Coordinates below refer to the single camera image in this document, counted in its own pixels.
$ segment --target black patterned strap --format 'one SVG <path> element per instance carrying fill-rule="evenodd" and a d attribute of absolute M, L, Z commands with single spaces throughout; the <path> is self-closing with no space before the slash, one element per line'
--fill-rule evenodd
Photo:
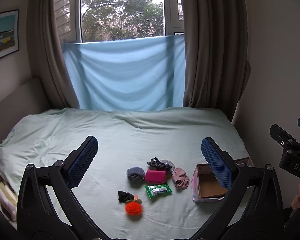
<path fill-rule="evenodd" d="M 150 167 L 154 167 L 157 171 L 169 171 L 172 168 L 169 164 L 160 162 L 157 157 L 152 158 L 151 161 L 147 163 Z"/>

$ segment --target wet wipes pack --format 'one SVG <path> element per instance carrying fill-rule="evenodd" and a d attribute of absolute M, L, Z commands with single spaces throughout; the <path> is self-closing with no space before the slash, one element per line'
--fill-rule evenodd
<path fill-rule="evenodd" d="M 157 195 L 172 193 L 172 190 L 167 183 L 155 186 L 145 186 L 145 188 L 150 199 Z"/>

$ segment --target orange pom pom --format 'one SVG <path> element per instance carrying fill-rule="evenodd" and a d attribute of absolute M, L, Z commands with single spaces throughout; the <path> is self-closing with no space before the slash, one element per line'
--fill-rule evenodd
<path fill-rule="evenodd" d="M 124 208 L 128 215 L 130 216 L 137 216 L 142 213 L 142 206 L 138 202 L 131 201 L 126 204 Z"/>

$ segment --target pink fabric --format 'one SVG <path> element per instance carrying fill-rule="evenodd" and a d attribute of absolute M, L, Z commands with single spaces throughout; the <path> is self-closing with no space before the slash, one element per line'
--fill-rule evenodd
<path fill-rule="evenodd" d="M 145 181 L 153 184 L 165 183 L 167 181 L 167 172 L 147 170 Z"/>
<path fill-rule="evenodd" d="M 174 185 L 179 189 L 186 189 L 189 185 L 189 177 L 182 168 L 175 168 L 172 172 Z"/>

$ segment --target bed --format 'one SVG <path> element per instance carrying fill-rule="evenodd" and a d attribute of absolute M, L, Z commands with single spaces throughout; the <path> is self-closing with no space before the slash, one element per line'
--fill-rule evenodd
<path fill-rule="evenodd" d="M 99 149 L 79 187 L 73 189 L 92 220 L 110 237 L 119 239 L 187 239 L 208 219 L 218 203 L 194 203 L 191 187 L 150 200 L 145 184 L 130 184 L 128 168 L 146 170 L 153 157 L 169 159 L 192 177 L 195 165 L 206 163 L 201 141 L 212 137 L 232 158 L 249 157 L 242 140 L 226 116 L 216 109 L 187 107 L 154 112 L 88 111 L 66 108 L 24 114 L 0 144 L 0 175 L 18 194 L 25 166 L 50 166 L 89 135 Z M 143 200 L 141 218 L 131 219 L 118 202 L 117 191 L 131 192 Z M 69 223 L 52 188 L 48 191 L 59 218 Z M 247 191 L 232 222 L 239 220 Z"/>

